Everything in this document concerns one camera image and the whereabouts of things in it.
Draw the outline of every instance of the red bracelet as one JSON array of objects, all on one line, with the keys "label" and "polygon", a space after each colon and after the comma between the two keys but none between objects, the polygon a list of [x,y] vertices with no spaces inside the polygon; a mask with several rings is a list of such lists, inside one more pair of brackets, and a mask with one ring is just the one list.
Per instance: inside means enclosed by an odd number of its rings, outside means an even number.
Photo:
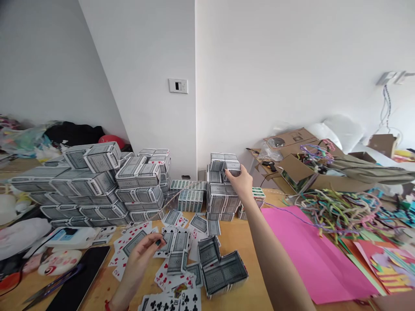
[{"label": "red bracelet", "polygon": [[110,302],[108,300],[105,300],[105,311],[111,311],[111,309],[109,308],[109,303]]}]

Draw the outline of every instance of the white device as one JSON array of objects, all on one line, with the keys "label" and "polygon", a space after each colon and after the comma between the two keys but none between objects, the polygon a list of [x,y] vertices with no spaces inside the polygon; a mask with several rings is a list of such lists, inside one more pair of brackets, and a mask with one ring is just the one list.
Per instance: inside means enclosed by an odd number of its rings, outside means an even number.
[{"label": "white device", "polygon": [[45,243],[45,246],[54,248],[52,252],[71,249],[86,249],[92,245],[92,242],[100,230],[101,228],[90,227],[58,227],[45,237],[44,241],[56,234]]}]

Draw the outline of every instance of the purple string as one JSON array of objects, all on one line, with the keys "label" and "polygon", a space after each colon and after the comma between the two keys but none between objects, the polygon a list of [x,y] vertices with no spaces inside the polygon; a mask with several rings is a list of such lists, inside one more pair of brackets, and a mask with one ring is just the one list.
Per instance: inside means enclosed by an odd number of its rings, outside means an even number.
[{"label": "purple string", "polygon": [[267,205],[269,205],[269,206],[272,206],[272,207],[274,207],[275,209],[278,209],[278,210],[281,210],[281,211],[288,212],[288,213],[290,213],[291,215],[293,215],[295,218],[297,218],[297,219],[301,220],[302,222],[304,222],[305,224],[310,225],[310,226],[313,226],[313,227],[315,227],[315,228],[322,229],[323,231],[326,231],[326,232],[328,232],[328,233],[337,233],[337,234],[340,234],[340,235],[347,234],[347,233],[359,234],[359,231],[350,230],[350,229],[345,229],[345,230],[333,230],[333,229],[324,228],[325,223],[322,223],[321,225],[320,225],[320,224],[313,224],[313,223],[309,223],[309,222],[306,222],[305,220],[301,219],[300,217],[298,217],[297,215],[295,215],[294,213],[292,213],[291,211],[289,211],[289,210],[287,210],[287,209],[283,209],[283,208],[280,208],[280,207],[276,207],[276,206],[274,206],[274,205],[272,205],[272,204],[270,204],[270,203],[267,203],[267,202],[265,202],[265,204],[267,204]]}]

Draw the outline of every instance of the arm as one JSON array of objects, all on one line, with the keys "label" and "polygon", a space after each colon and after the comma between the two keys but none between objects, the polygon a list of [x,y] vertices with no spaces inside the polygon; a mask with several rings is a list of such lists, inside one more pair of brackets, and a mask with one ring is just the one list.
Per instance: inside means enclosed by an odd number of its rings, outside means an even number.
[{"label": "arm", "polygon": [[146,235],[134,247],[128,257],[127,266],[120,285],[109,303],[111,311],[127,310],[131,300],[140,287],[148,262],[153,258],[157,249],[164,245],[166,245],[166,242],[160,233],[151,233]]},{"label": "arm", "polygon": [[252,176],[241,165],[241,175],[225,171],[245,208],[262,277],[274,310],[315,311],[313,302],[290,257],[266,222],[252,196]]}]

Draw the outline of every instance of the plastic bag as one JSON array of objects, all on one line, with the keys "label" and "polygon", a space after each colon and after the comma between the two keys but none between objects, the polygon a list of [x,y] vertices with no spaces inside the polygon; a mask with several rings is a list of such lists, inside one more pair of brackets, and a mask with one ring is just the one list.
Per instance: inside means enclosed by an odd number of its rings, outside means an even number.
[{"label": "plastic bag", "polygon": [[26,130],[2,128],[0,130],[1,149],[19,158],[35,158],[35,148],[41,145],[51,145],[49,138],[43,134],[54,124],[55,122],[42,124]]},{"label": "plastic bag", "polygon": [[[291,129],[291,125],[287,122],[278,122],[277,126],[274,126],[271,130],[269,137],[273,137]],[[261,161],[274,161],[280,162],[284,159],[281,152],[273,148],[284,147],[284,144],[279,144],[277,140],[269,139],[267,142],[264,141],[261,147],[261,152],[258,155],[258,159]]]}]

